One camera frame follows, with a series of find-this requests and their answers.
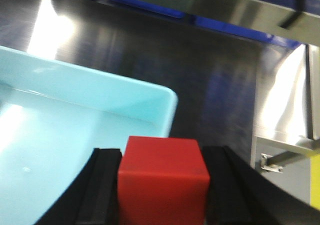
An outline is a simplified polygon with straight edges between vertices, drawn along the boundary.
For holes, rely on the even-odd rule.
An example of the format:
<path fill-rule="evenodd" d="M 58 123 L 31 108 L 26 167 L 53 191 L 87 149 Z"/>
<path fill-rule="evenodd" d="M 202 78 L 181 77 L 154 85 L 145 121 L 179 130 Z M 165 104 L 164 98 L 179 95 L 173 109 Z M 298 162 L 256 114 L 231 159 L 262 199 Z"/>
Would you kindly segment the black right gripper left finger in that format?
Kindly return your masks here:
<path fill-rule="evenodd" d="M 117 225 L 117 148 L 95 148 L 77 177 L 37 221 L 38 225 Z"/>

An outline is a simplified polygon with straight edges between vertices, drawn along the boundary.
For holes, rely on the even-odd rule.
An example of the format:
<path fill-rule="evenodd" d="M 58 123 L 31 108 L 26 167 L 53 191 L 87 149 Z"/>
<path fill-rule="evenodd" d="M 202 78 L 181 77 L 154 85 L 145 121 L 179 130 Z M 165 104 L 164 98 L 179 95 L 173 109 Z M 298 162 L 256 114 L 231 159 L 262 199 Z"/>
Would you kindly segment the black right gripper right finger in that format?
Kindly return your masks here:
<path fill-rule="evenodd" d="M 285 192 L 227 146 L 204 146 L 208 225 L 318 225 L 319 210 Z"/>

